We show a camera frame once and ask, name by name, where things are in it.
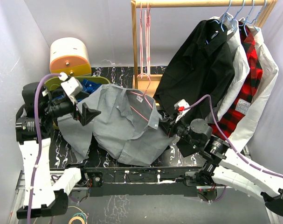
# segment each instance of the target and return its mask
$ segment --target red clip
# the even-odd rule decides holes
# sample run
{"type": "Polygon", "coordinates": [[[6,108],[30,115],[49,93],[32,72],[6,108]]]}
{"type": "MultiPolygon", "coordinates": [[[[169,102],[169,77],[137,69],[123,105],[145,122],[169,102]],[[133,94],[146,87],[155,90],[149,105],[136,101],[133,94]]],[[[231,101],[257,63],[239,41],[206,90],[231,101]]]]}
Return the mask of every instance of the red clip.
{"type": "Polygon", "coordinates": [[[178,109],[178,111],[181,112],[181,111],[183,111],[184,109],[185,109],[184,106],[180,106],[179,109],[178,109]]]}

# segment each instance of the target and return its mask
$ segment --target red checkered shirt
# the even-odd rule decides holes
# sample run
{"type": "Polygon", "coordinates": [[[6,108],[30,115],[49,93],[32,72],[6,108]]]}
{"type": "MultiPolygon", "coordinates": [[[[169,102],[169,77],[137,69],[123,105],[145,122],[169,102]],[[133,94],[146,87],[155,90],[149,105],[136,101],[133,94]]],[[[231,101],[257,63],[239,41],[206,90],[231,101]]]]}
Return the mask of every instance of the red checkered shirt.
{"type": "MultiPolygon", "coordinates": [[[[218,122],[219,127],[227,137],[231,135],[238,122],[246,115],[262,78],[262,67],[257,59],[254,37],[247,26],[246,31],[248,36],[246,36],[244,28],[240,27],[241,43],[247,55],[250,71],[237,98],[218,122]]],[[[216,125],[212,124],[211,127],[213,128],[213,134],[224,140],[216,125]]]]}

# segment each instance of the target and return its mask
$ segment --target gray button-up shirt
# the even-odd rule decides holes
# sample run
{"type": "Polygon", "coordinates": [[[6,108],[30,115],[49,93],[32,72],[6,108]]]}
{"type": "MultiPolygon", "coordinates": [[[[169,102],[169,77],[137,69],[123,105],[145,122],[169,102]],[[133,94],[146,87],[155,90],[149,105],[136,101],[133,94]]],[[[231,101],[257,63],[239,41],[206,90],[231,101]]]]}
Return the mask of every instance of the gray button-up shirt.
{"type": "Polygon", "coordinates": [[[139,90],[106,84],[78,103],[79,109],[82,103],[86,103],[89,108],[102,112],[86,126],[70,115],[58,119],[64,139],[81,155],[81,159],[87,155],[92,134],[99,146],[114,159],[129,165],[148,166],[171,144],[173,138],[167,137],[159,127],[161,115],[155,100],[145,96],[152,109],[143,97],[132,91],[143,94],[139,90]]]}

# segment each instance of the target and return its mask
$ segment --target black jacket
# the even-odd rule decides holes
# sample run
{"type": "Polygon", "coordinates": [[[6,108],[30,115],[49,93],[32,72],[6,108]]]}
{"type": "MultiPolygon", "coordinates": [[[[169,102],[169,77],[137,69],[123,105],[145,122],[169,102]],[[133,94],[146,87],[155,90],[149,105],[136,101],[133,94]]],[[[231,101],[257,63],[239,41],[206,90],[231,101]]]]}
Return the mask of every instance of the black jacket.
{"type": "MultiPolygon", "coordinates": [[[[165,69],[154,98],[169,115],[175,112],[174,104],[181,99],[192,105],[203,95],[210,94],[214,107],[227,92],[235,70],[225,25],[223,29],[213,20],[201,21],[165,69]]],[[[205,99],[184,119],[190,123],[195,118],[205,119],[209,113],[208,99],[205,99]]],[[[194,153],[179,149],[183,156],[194,153]]]]}

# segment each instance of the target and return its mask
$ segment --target wire hanger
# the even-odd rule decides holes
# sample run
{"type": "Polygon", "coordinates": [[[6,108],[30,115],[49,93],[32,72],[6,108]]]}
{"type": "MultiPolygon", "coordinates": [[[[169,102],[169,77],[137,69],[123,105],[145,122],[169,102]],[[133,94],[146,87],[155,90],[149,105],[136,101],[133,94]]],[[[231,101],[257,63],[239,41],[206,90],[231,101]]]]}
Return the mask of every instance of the wire hanger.
{"type": "Polygon", "coordinates": [[[232,0],[229,0],[229,6],[228,6],[228,8],[227,8],[227,10],[225,11],[225,13],[224,13],[224,15],[223,15],[223,17],[222,17],[222,19],[221,19],[221,29],[224,31],[224,29],[223,29],[223,23],[224,23],[224,19],[225,19],[225,17],[227,17],[227,12],[228,12],[228,10],[229,10],[229,8],[230,8],[230,6],[231,6],[231,1],[232,0]]]}
{"type": "Polygon", "coordinates": [[[260,15],[260,13],[264,10],[264,8],[265,8],[266,6],[267,6],[267,0],[265,0],[264,6],[263,6],[263,7],[261,8],[261,10],[258,12],[256,18],[253,19],[251,22],[247,21],[247,23],[249,23],[249,24],[252,24],[252,23],[255,21],[253,27],[257,30],[257,32],[260,30],[259,27],[256,27],[256,22],[257,22],[258,16],[260,15]]]}
{"type": "Polygon", "coordinates": [[[222,18],[220,21],[219,21],[219,20],[213,20],[213,21],[211,21],[211,22],[216,22],[216,23],[218,23],[218,24],[221,23],[221,29],[222,29],[223,32],[224,32],[224,28],[223,28],[224,18],[225,18],[226,14],[227,14],[227,12],[228,12],[230,6],[231,6],[231,1],[232,1],[232,0],[229,0],[229,6],[228,6],[227,10],[225,11],[225,13],[223,14],[223,18],[222,18]]]}
{"type": "Polygon", "coordinates": [[[245,20],[245,22],[244,22],[242,25],[240,25],[240,27],[244,27],[244,31],[245,31],[246,36],[248,36],[247,31],[246,31],[246,23],[248,22],[248,18],[249,18],[249,16],[251,15],[252,10],[253,10],[253,8],[254,8],[254,0],[252,0],[252,1],[253,1],[253,4],[252,4],[252,7],[251,7],[251,9],[250,9],[249,14],[248,14],[247,17],[246,17],[246,20],[245,20]]]}
{"type": "MultiPolygon", "coordinates": [[[[143,78],[143,75],[146,75],[149,79],[149,84],[144,91],[143,94],[139,94],[136,92],[131,91],[131,93],[138,95],[140,97],[143,97],[151,109],[153,109],[153,106],[146,98],[146,92],[151,85],[151,52],[150,52],[150,29],[151,29],[151,4],[147,2],[147,10],[145,10],[145,53],[146,53],[146,73],[143,71],[143,40],[142,40],[142,3],[140,2],[140,25],[139,25],[139,42],[140,42],[140,74],[137,77],[143,78]]],[[[137,114],[139,114],[143,119],[145,119],[147,122],[149,119],[144,117],[141,113],[139,113],[134,107],[130,106],[137,114]]]]}
{"type": "Polygon", "coordinates": [[[239,11],[237,11],[237,13],[235,14],[235,16],[234,16],[234,18],[233,18],[232,20],[236,20],[236,21],[237,21],[236,17],[237,17],[238,14],[241,12],[241,10],[244,8],[245,2],[246,2],[246,0],[243,0],[242,8],[241,8],[239,11]]]}

